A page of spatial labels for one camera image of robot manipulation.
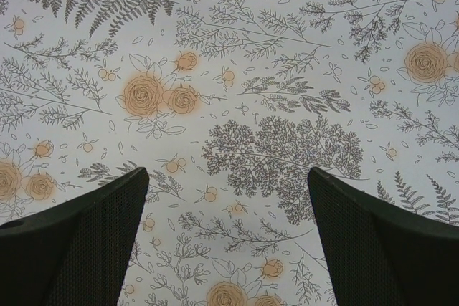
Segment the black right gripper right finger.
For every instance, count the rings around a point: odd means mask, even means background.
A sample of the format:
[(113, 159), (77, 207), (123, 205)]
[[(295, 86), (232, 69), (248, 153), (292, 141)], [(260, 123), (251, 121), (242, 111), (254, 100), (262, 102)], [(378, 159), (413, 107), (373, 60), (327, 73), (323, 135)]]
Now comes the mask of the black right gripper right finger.
[(458, 227), (364, 193), (324, 170), (308, 191), (338, 305), (457, 305)]

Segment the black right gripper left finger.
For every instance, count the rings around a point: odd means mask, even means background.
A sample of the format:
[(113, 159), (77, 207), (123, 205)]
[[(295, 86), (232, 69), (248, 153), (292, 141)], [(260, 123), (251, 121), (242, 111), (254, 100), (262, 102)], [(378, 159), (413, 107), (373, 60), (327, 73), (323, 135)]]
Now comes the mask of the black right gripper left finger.
[(2, 305), (117, 305), (146, 202), (135, 168), (50, 209), (1, 225)]

